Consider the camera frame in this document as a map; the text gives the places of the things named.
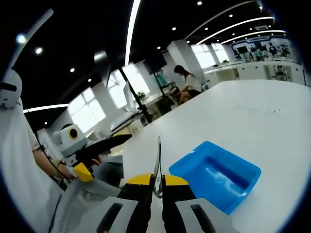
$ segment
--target blue bin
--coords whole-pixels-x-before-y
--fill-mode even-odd
[[[245,199],[261,174],[259,167],[208,141],[169,171],[186,180],[197,198],[205,198],[228,215]]]

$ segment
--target white table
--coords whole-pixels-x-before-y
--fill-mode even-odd
[[[206,140],[259,166],[254,189],[230,216],[241,233],[274,233],[298,205],[310,174],[311,90],[281,81],[222,82],[123,145],[125,180],[153,172],[158,136],[163,173]]]
[[[244,62],[223,65],[210,70],[205,70],[204,76],[209,80],[208,86],[213,87],[222,81],[228,80],[258,80],[271,79],[275,75],[274,66],[290,67],[288,74],[293,83],[305,84],[303,67],[290,60],[269,60],[260,62]]]

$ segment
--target window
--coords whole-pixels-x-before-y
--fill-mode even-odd
[[[84,133],[106,117],[91,88],[78,95],[69,104],[68,111],[72,121]]]
[[[212,47],[218,57],[219,62],[223,62],[224,60],[229,61],[228,54],[225,52],[225,49],[222,44],[212,44]]]
[[[192,45],[191,48],[198,59],[201,68],[211,67],[216,64],[206,44]]]
[[[128,66],[123,67],[123,71],[136,93],[144,91],[148,94],[150,92],[146,82],[134,64],[129,64]],[[116,70],[112,72],[107,88],[117,108],[122,108],[126,105],[126,99],[123,93],[124,86],[125,80],[120,71]]]

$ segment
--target wire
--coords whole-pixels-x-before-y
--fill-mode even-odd
[[[40,141],[39,141],[39,137],[38,137],[38,135],[35,133],[35,137],[37,138],[37,141],[38,141],[38,143],[39,143],[39,146],[40,146],[40,148],[43,148],[43,146],[42,146],[42,144],[40,143]],[[44,155],[47,157],[47,159],[48,159],[48,161],[50,162],[50,164],[52,164],[52,166],[56,169],[56,171],[57,171],[57,173],[58,174],[60,174],[60,175],[62,175],[62,177],[60,177],[61,179],[65,179],[65,180],[67,180],[69,183],[71,182],[70,180],[68,180],[67,178],[66,178],[66,176],[58,169],[58,166],[59,165],[57,165],[57,166],[55,166],[55,164],[52,162],[52,160],[48,157],[48,155],[46,154],[46,152],[45,152],[45,150],[43,150],[42,149],[42,152],[44,153]]]

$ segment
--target led strip light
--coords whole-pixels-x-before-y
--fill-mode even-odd
[[[219,34],[219,33],[222,33],[222,32],[224,32],[224,31],[226,31],[226,30],[228,30],[228,29],[230,29],[230,28],[234,28],[234,27],[239,26],[239,25],[244,24],[244,23],[248,23],[248,22],[252,22],[252,21],[257,21],[257,20],[262,20],[262,19],[274,19],[274,17],[270,17],[270,16],[269,16],[269,17],[254,18],[254,19],[249,19],[249,20],[246,20],[246,21],[243,21],[243,22],[234,24],[234,25],[232,25],[232,26],[229,26],[229,27],[227,27],[227,28],[224,28],[224,29],[220,30],[219,32],[216,32],[216,33],[214,33],[214,34],[212,34],[212,35],[206,37],[205,39],[203,39],[203,40],[201,40],[200,42],[196,43],[196,45],[199,45],[199,44],[203,43],[204,41],[206,41],[206,40],[212,38],[213,36],[215,36],[215,35],[217,35],[217,34]]]
[[[43,106],[43,107],[36,107],[36,108],[30,108],[30,109],[24,109],[24,113],[30,113],[30,112],[35,112],[35,111],[40,111],[40,110],[45,110],[45,109],[51,109],[51,108],[63,108],[63,107],[68,107],[69,104],[56,104],[56,105],[49,105],[49,106]]]
[[[135,25],[135,20],[136,20],[139,4],[140,4],[140,0],[134,0],[130,22],[128,24],[128,31],[127,31],[126,50],[125,50],[125,66],[128,65],[129,60],[130,60],[132,36],[133,36],[133,30],[134,30],[134,25]]]
[[[283,31],[283,30],[267,30],[267,31],[260,31],[260,32],[255,32],[255,33],[248,33],[248,34],[245,34],[245,35],[239,35],[239,36],[234,37],[232,39],[223,41],[221,44],[227,43],[227,42],[229,42],[231,40],[239,39],[241,37],[245,37],[245,36],[248,36],[248,35],[255,35],[255,34],[259,34],[259,33],[286,33],[286,31]]]

